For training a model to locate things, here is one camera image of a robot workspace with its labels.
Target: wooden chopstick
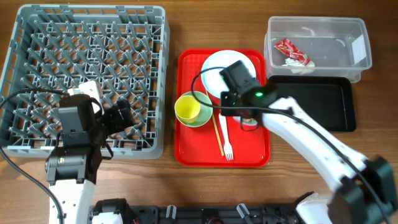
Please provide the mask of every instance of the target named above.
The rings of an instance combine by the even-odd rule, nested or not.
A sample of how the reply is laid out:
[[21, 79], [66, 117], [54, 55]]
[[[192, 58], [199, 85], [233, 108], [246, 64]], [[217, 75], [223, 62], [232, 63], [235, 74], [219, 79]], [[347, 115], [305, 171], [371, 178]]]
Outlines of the wooden chopstick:
[[216, 118], [214, 118], [214, 111], [211, 114], [211, 118], [213, 118], [214, 129], [216, 130], [218, 146], [220, 147], [221, 155], [224, 156], [224, 149], [223, 149], [223, 145], [221, 143], [220, 134], [218, 134], [217, 122], [216, 122]]

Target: fork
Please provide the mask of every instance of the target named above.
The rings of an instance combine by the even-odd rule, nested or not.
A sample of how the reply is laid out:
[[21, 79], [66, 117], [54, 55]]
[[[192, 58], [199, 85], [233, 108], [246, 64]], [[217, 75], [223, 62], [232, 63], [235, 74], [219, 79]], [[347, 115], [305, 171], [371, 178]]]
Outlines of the fork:
[[228, 127], [226, 125], [226, 118], [225, 116], [219, 114], [218, 118], [220, 120], [220, 125], [221, 125], [221, 131], [223, 132], [224, 136], [224, 153], [226, 160], [230, 161], [234, 159], [234, 153], [232, 150], [232, 145], [229, 143], [229, 137], [228, 137]]

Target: cup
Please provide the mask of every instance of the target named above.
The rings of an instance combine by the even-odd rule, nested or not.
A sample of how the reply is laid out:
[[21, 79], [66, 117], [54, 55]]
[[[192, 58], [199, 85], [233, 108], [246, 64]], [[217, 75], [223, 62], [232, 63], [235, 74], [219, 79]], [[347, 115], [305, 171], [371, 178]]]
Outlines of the cup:
[[175, 114], [185, 123], [193, 123], [198, 119], [200, 103], [193, 96], [181, 96], [174, 105]]

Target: wooden surface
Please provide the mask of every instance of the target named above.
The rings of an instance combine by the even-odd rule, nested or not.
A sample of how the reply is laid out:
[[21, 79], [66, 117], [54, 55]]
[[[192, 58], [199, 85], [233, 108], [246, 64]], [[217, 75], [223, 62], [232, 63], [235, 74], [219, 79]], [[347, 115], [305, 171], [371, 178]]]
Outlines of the wooden surface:
[[[9, 45], [22, 4], [0, 3], [0, 63]], [[61, 4], [80, 4], [64, 0]], [[147, 4], [164, 7], [169, 20], [170, 64], [166, 84], [166, 134], [160, 159], [104, 161], [98, 171], [93, 203], [126, 198], [131, 205], [259, 205], [292, 202], [307, 191], [330, 196], [314, 168], [275, 134], [272, 158], [262, 169], [196, 169], [174, 158], [175, 84], [178, 56], [189, 48], [242, 48], [263, 52], [270, 16], [360, 17], [366, 23], [373, 66], [353, 85], [358, 128], [335, 135], [368, 157], [389, 160], [398, 180], [398, 1], [89, 1], [85, 4]], [[16, 164], [45, 183], [44, 159], [14, 158]], [[49, 198], [32, 182], [0, 161], [0, 223], [46, 223]]]

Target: gray dish rack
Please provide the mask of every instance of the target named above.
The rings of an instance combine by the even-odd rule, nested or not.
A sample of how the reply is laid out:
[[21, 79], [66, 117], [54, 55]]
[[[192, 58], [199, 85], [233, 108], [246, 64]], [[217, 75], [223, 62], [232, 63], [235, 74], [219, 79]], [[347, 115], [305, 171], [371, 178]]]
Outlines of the gray dish rack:
[[[164, 149], [170, 27], [159, 6], [25, 5], [0, 79], [0, 100], [22, 88], [67, 91], [96, 80], [109, 107], [131, 104], [134, 126], [109, 136], [117, 159], [156, 159]], [[0, 111], [9, 156], [47, 157], [61, 129], [59, 95], [19, 94]], [[106, 149], [104, 156], [109, 156]]]

